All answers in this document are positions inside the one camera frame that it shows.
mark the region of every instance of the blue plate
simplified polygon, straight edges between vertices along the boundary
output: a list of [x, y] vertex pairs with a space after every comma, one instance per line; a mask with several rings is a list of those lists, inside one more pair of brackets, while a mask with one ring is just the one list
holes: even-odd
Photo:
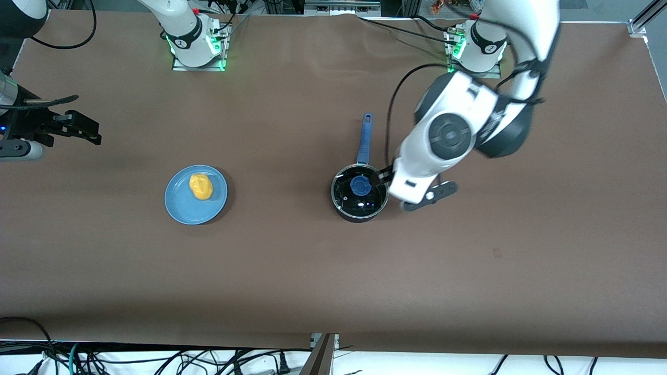
[[[202, 173], [213, 184], [213, 195], [199, 200], [190, 190], [190, 176]], [[189, 226], [202, 224], [220, 213], [227, 201], [227, 182], [217, 169], [208, 165], [191, 165], [178, 172], [167, 185], [165, 207], [179, 223]]]

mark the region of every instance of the white floor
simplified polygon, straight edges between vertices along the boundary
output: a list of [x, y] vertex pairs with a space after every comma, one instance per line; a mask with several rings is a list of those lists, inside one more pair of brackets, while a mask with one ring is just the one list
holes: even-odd
[[[143, 360], [166, 358], [175, 352], [124, 352], [100, 354], [106, 360]], [[215, 352], [219, 362], [224, 362], [233, 355], [233, 351]], [[297, 374], [307, 359], [307, 352], [286, 353], [287, 364]], [[333, 361], [333, 375], [349, 375], [358, 372], [360, 375], [488, 375], [498, 360], [499, 355], [493, 354], [414, 354], [387, 352], [336, 352]], [[202, 356], [211, 360], [211, 356]], [[39, 354], [0, 356], [0, 375], [25, 374], [41, 359]], [[589, 375], [592, 361], [590, 357], [560, 357], [565, 375]], [[106, 364], [111, 375], [152, 375], [160, 367], [162, 361], [142, 364]], [[180, 361], [172, 362], [163, 375], [174, 375]], [[556, 362], [551, 360], [556, 369]], [[201, 363], [207, 368], [208, 374], [215, 374], [215, 366]], [[275, 369], [274, 361], [268, 357], [259, 358], [241, 367], [244, 375], [268, 374]], [[65, 366], [60, 367], [60, 374], [69, 373]], [[43, 363], [39, 375], [54, 375], [53, 361]], [[197, 366], [188, 366], [183, 375], [205, 375], [206, 372]], [[667, 360], [632, 359], [632, 358], [600, 358], [594, 369], [594, 375], [665, 375]], [[552, 375], [544, 364], [542, 356], [509, 356], [498, 372], [498, 375]]]

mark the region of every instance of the blue pot handle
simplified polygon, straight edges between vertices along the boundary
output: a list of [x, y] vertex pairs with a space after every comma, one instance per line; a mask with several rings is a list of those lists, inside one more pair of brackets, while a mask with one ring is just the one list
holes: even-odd
[[359, 142], [359, 153], [357, 163], [368, 164], [371, 160], [371, 135], [373, 134], [373, 115], [364, 115], [362, 123], [362, 140]]

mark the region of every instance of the blue lid knob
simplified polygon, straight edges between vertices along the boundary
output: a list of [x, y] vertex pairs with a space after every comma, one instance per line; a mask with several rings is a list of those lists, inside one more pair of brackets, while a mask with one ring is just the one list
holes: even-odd
[[352, 192], [354, 193], [354, 195], [356, 195], [357, 197], [363, 197], [368, 195], [368, 193], [370, 193], [371, 189], [373, 188], [371, 186], [371, 181], [369, 181], [368, 177], [364, 175], [355, 176], [350, 181], [350, 187], [352, 188]]

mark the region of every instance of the black cable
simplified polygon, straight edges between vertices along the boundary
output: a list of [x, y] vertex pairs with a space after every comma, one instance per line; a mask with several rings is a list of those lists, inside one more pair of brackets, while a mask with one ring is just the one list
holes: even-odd
[[213, 350], [211, 350], [211, 359], [213, 360], [213, 362], [215, 362], [215, 371], [216, 372], [219, 371], [220, 370], [220, 364], [218, 363], [217, 357], [215, 356], [215, 352]]
[[268, 353], [258, 354], [256, 356], [253, 356], [253, 358], [248, 358], [248, 359], [243, 359], [242, 358], [241, 360], [237, 361], [238, 368], [240, 369], [241, 366], [243, 366], [244, 364], [247, 364], [248, 362], [250, 362], [252, 360], [256, 360], [256, 359], [261, 358], [263, 356], [269, 356], [269, 357], [273, 358], [273, 361], [275, 362], [275, 373], [279, 374], [280, 373], [280, 367], [278, 366], [278, 360], [275, 359], [275, 356], [273, 354], [268, 354]]
[[208, 369], [206, 367], [204, 367], [204, 366], [202, 366], [201, 364], [198, 364], [198, 363], [193, 363], [193, 365], [203, 369], [204, 372], [206, 373], [206, 375], [208, 375]]
[[218, 371], [215, 373], [215, 375], [222, 375], [222, 373], [223, 373], [225, 370], [227, 370], [227, 367], [231, 366], [234, 362], [238, 361], [239, 358], [241, 358], [242, 356], [245, 356], [246, 354], [248, 354], [248, 353], [250, 353], [250, 352], [252, 352], [252, 350], [250, 350], [250, 349], [241, 349], [241, 350], [239, 350], [236, 354], [234, 354], [233, 357], [231, 357], [231, 358], [227, 361], [227, 363], [225, 363], [225, 364], [220, 368], [220, 370], [218, 370]]
[[[450, 11], [453, 11], [454, 13], [456, 13], [457, 15], [459, 15], [460, 17], [464, 17], [464, 18], [466, 18], [466, 19], [471, 19], [469, 14], [465, 14], [464, 12], [462, 12], [462, 11], [460, 11], [460, 10], [458, 10], [458, 9], [455, 9], [455, 8], [452, 7], [450, 4], [448, 4], [447, 1], [445, 1], [445, 6], [446, 6]], [[540, 55], [538, 54], [538, 49], [537, 49], [537, 47], [535, 46], [535, 43], [533, 43], [533, 41], [532, 41], [532, 40], [531, 40], [531, 39], [530, 39], [530, 38], [529, 38], [523, 31], [517, 29], [517, 28], [514, 27], [514, 26], [508, 25], [508, 24], [506, 24], [506, 23], [502, 23], [502, 22], [498, 22], [498, 21], [492, 21], [492, 20], [490, 20], [490, 19], [481, 18], [481, 17], [479, 17], [479, 15], [478, 15], [478, 18], [477, 18], [475, 21], [480, 21], [480, 22], [483, 22], [483, 23], [488, 23], [488, 24], [490, 24], [490, 25], [495, 25], [495, 26], [502, 27], [502, 28], [504, 28], [504, 29], [513, 31], [514, 33], [516, 33], [517, 35], [519, 35], [519, 36], [521, 37], [521, 39], [523, 39], [523, 40], [526, 42], [526, 44], [528, 44], [528, 48], [530, 48], [530, 51], [533, 53], [533, 55], [535, 55], [535, 58], [536, 58], [536, 59], [539, 58]]]
[[374, 24], [374, 25], [378, 25], [378, 26], [382, 26], [382, 27], [387, 27], [388, 29], [394, 29], [394, 30], [402, 31], [402, 32], [404, 32], [404, 33], [408, 33], [408, 34], [412, 34], [412, 35], [417, 35], [418, 37], [423, 37], [423, 38], [426, 38], [426, 39], [431, 39], [431, 40], [434, 40], [434, 41], [439, 41], [440, 43], [451, 44], [451, 45], [455, 45], [455, 44], [456, 44], [455, 41], [448, 41], [448, 40], [445, 40], [445, 39], [442, 39], [442, 38], [436, 38], [436, 37], [431, 37], [431, 36], [429, 36], [429, 35], [424, 35], [424, 34], [420, 34], [420, 33], [415, 33], [414, 31], [405, 30], [405, 29], [400, 29], [399, 27], [394, 27], [394, 26], [386, 25], [385, 23], [375, 22], [375, 21], [373, 21], [373, 20], [371, 20], [371, 19], [365, 19], [365, 18], [361, 18], [361, 17], [359, 17], [359, 19], [361, 19], [362, 21], [368, 22], [368, 23], [372, 23], [372, 24]]
[[111, 360], [101, 360], [101, 359], [97, 358], [96, 360], [97, 360], [98, 362], [108, 363], [108, 364], [135, 364], [135, 363], [146, 363], [146, 362], [166, 361], [166, 360], [168, 360], [168, 359], [169, 359], [169, 358], [152, 358], [152, 359], [149, 359], [149, 360], [111, 361]]
[[[194, 359], [195, 358], [194, 356], [189, 356], [187, 354], [184, 354], [184, 356], [186, 358], [189, 358], [189, 359]], [[208, 360], [203, 360], [201, 358], [197, 358], [197, 361], [202, 362], [202, 363], [206, 363], [206, 364], [211, 364], [213, 366], [220, 366], [220, 363], [216, 359], [213, 359], [213, 361], [208, 361]]]
[[246, 364], [246, 363], [248, 363], [252, 360], [255, 360], [257, 358], [260, 358], [262, 356], [271, 356], [275, 360], [275, 364], [276, 364], [276, 367], [277, 367], [277, 360], [275, 359], [275, 356], [274, 356], [274, 354], [276, 354], [276, 353], [282, 353], [282, 352], [311, 352], [311, 351], [312, 350], [310, 350], [310, 349], [270, 350], [269, 352], [254, 354], [253, 356], [246, 357], [246, 358], [241, 357], [241, 358], [237, 359], [235, 362], [237, 362], [239, 364], [239, 367], [240, 367], [240, 366], [243, 366], [244, 364]]
[[81, 363], [81, 359], [79, 358], [79, 355], [76, 353], [76, 351], [74, 352], [74, 358], [72, 363], [79, 370], [78, 372], [80, 372], [81, 375], [86, 375], [85, 369], [83, 368], [83, 365]]
[[91, 363], [91, 362], [92, 362], [92, 361], [91, 361], [91, 356], [88, 356], [88, 359], [87, 359], [87, 361], [86, 361], [86, 368], [88, 368], [88, 374], [92, 374], [92, 373], [93, 373], [92, 369], [90, 368], [90, 363]]
[[590, 368], [588, 369], [588, 375], [593, 375], [593, 369], [595, 369], [595, 365], [598, 363], [598, 357], [593, 357], [593, 362], [590, 363]]
[[389, 163], [389, 146], [390, 146], [390, 141], [391, 141], [391, 130], [392, 130], [392, 111], [394, 110], [394, 101], [396, 100], [396, 94], [398, 94], [398, 90], [401, 88], [403, 85], [403, 82], [408, 79], [409, 76], [412, 75], [412, 73], [427, 68], [427, 67], [443, 67], [447, 68], [448, 66], [445, 64], [440, 64], [440, 63], [431, 63], [431, 64], [423, 64], [420, 65], [411, 71], [407, 72], [403, 78], [401, 78], [401, 81], [398, 83], [398, 86], [396, 86], [396, 89], [394, 90], [394, 93], [392, 94], [392, 98], [389, 100], [389, 109], [387, 109], [387, 125], [385, 129], [385, 135], [384, 135], [384, 163], [388, 167], [390, 165]]
[[93, 361], [93, 366], [95, 367], [95, 370], [97, 371], [98, 374], [100, 375], [110, 375], [107, 372], [107, 368], [104, 366], [104, 364], [100, 363], [98, 364], [97, 361]]
[[435, 23], [432, 23], [431, 21], [429, 21], [428, 19], [426, 19], [426, 17], [423, 17], [423, 16], [421, 16], [421, 15], [418, 15], [418, 14], [417, 14], [417, 15], [414, 15], [414, 16], [412, 16], [412, 17], [410, 17], [410, 18], [421, 19], [422, 21], [424, 21], [424, 22], [426, 23], [426, 25], [429, 25], [430, 27], [432, 27], [432, 28], [434, 28], [434, 29], [436, 29], [436, 30], [438, 30], [438, 31], [442, 31], [442, 32], [444, 32], [444, 33], [447, 32], [447, 27], [440, 27], [440, 26], [436, 25]]
[[41, 41], [36, 37], [30, 37], [30, 39], [38, 42], [41, 45], [45, 45], [48, 48], [54, 48], [54, 49], [75, 49], [85, 45], [93, 38], [93, 36], [95, 35], [95, 31], [97, 30], [97, 13], [95, 12], [95, 5], [93, 4], [93, 0], [88, 0], [88, 2], [90, 2], [90, 10], [93, 12], [93, 30], [90, 32], [90, 35], [88, 35], [88, 38], [86, 38], [85, 41], [82, 41], [81, 43], [75, 45], [53, 45], [46, 43], [45, 41]]
[[556, 369], [551, 367], [551, 364], [549, 363], [549, 356], [544, 356], [544, 363], [546, 364], [547, 367], [549, 367], [549, 370], [551, 370], [551, 372], [553, 372], [555, 375], [565, 375], [565, 371], [563, 371], [563, 365], [560, 363], [560, 359], [558, 358], [558, 356], [554, 356], [554, 358], [556, 359], [556, 363], [558, 364], [558, 369], [560, 370], [560, 372], [557, 372]]
[[54, 105], [70, 103], [72, 101], [75, 101], [76, 99], [79, 99], [78, 95], [70, 95], [68, 97], [62, 97], [60, 99], [51, 100], [51, 101], [47, 101], [46, 103], [38, 103], [38, 104], [26, 104], [26, 105], [4, 105], [4, 104], [0, 104], [0, 109], [10, 109], [10, 110], [13, 110], [13, 111], [30, 111], [32, 109], [41, 109], [41, 108], [53, 107]]
[[[55, 348], [53, 347], [53, 341], [51, 340], [51, 337], [49, 336], [49, 333], [46, 331], [46, 328], [42, 326], [37, 320], [31, 319], [31, 318], [26, 318], [25, 316], [3, 316], [0, 318], [0, 322], [28, 322], [39, 328], [39, 330], [42, 332], [44, 337], [46, 338], [47, 343], [49, 344], [49, 348], [51, 349], [51, 353], [53, 356], [57, 356]], [[58, 375], [59, 373], [59, 366], [58, 363], [55, 363], [55, 375]]]
[[195, 363], [193, 363], [193, 362], [195, 362], [196, 360], [199, 360], [199, 359], [198, 359], [199, 357], [201, 357], [202, 355], [204, 355], [204, 354], [206, 354], [206, 353], [208, 353], [208, 352], [211, 352], [211, 351], [213, 351], [213, 350], [212, 350], [212, 349], [210, 349], [210, 350], [203, 350], [201, 353], [197, 354], [197, 355], [194, 356], [194, 357], [190, 357], [190, 356], [188, 356], [187, 354], [185, 354], [184, 356], [185, 356], [186, 358], [190, 359], [187, 363], [183, 362], [183, 357], [184, 357], [184, 356], [181, 356], [181, 365], [179, 365], [179, 367], [180, 367], [180, 371], [177, 371], [177, 372], [176, 372], [176, 375], [181, 375], [181, 374], [183, 373], [183, 371], [185, 370], [185, 368], [188, 367], [188, 365], [190, 365], [190, 364], [195, 364]]
[[213, 32], [214, 32], [214, 33], [217, 33], [218, 31], [224, 30], [225, 27], [229, 26], [229, 24], [230, 24], [231, 21], [234, 19], [234, 17], [236, 17], [236, 13], [232, 13], [232, 14], [231, 14], [231, 17], [229, 18], [229, 21], [227, 21], [227, 23], [224, 24], [224, 25], [222, 25], [219, 29], [215, 29], [215, 30], [213, 30]]
[[161, 375], [162, 372], [163, 372], [163, 371], [167, 368], [167, 366], [171, 363], [171, 361], [173, 361], [174, 359], [176, 359], [176, 357], [181, 356], [181, 354], [183, 354], [183, 353], [185, 353], [185, 350], [180, 350], [180, 351], [177, 352], [176, 354], [174, 354], [174, 355], [172, 355], [171, 357], [169, 357], [163, 364], [160, 365], [160, 367], [157, 368], [157, 370], [155, 371], [154, 375]]
[[280, 352], [280, 367], [278, 368], [277, 375], [286, 375], [291, 372], [291, 368], [287, 365], [287, 358], [285, 358], [285, 352]]
[[44, 360], [39, 361], [34, 365], [30, 371], [28, 371], [27, 375], [37, 375], [39, 373], [39, 368], [41, 367], [41, 364], [44, 362]]
[[507, 359], [508, 356], [510, 356], [510, 355], [505, 354], [504, 356], [502, 356], [502, 358], [500, 358], [500, 361], [496, 365], [496, 369], [489, 375], [498, 375], [498, 371], [500, 371], [500, 368], [502, 367], [502, 364], [505, 363], [505, 360]]
[[238, 361], [234, 361], [232, 371], [234, 372], [234, 375], [243, 375], [243, 372], [241, 371], [241, 365], [239, 365]]

